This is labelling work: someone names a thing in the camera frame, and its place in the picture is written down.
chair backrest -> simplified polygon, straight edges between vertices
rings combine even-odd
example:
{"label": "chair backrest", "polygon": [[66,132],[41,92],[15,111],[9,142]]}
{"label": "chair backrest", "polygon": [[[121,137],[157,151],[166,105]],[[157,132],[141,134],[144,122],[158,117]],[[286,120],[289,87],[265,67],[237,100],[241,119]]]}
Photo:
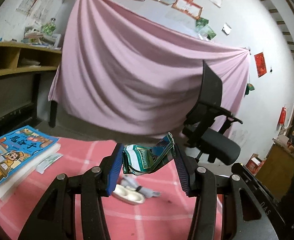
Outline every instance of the chair backrest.
{"label": "chair backrest", "polygon": [[222,98],[222,81],[211,70],[207,63],[203,60],[203,77],[200,86],[200,92],[194,107],[186,115],[184,124],[195,124],[199,122],[207,112],[207,107],[198,104],[203,101],[215,106],[220,106]]}

chair seat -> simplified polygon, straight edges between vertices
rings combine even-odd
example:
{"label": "chair seat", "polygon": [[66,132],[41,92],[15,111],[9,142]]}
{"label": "chair seat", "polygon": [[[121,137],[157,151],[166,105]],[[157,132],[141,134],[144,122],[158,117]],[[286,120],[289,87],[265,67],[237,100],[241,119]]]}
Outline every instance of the chair seat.
{"label": "chair seat", "polygon": [[197,143],[197,148],[221,160],[226,165],[233,164],[240,154],[240,147],[223,134],[208,128]]}

wooden cabinet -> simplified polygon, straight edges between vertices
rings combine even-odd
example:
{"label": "wooden cabinet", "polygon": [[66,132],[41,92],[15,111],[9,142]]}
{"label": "wooden cabinet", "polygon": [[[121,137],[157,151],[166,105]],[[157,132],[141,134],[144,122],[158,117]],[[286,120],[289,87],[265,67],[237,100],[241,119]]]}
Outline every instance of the wooden cabinet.
{"label": "wooden cabinet", "polygon": [[293,174],[294,155],[274,144],[256,178],[280,201],[290,187]]}
{"label": "wooden cabinet", "polygon": [[[0,42],[0,77],[4,75],[57,70],[60,50],[39,48],[19,42]],[[20,66],[23,58],[36,60],[40,66]]]}

blue book cover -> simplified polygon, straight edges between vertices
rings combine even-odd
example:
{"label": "blue book cover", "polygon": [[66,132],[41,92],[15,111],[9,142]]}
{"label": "blue book cover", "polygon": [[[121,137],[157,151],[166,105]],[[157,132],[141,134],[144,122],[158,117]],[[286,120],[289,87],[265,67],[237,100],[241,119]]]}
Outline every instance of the blue book cover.
{"label": "blue book cover", "polygon": [[0,184],[57,141],[28,125],[0,137]]}

black office chair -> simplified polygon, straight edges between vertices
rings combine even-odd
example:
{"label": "black office chair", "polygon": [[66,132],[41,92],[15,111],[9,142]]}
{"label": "black office chair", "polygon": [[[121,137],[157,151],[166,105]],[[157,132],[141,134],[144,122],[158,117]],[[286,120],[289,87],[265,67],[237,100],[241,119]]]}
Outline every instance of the black office chair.
{"label": "black office chair", "polygon": [[[214,163],[218,158],[224,164],[231,165],[238,158],[240,147],[223,134],[233,122],[242,124],[242,121],[220,106],[222,81],[205,61],[203,63],[204,70],[199,97],[195,106],[186,115],[183,134],[188,137],[188,147],[197,147],[200,150],[196,158],[197,161],[205,153],[209,154],[208,161],[210,163]],[[226,121],[220,130],[217,132],[209,128],[215,118],[221,115],[226,116]]]}

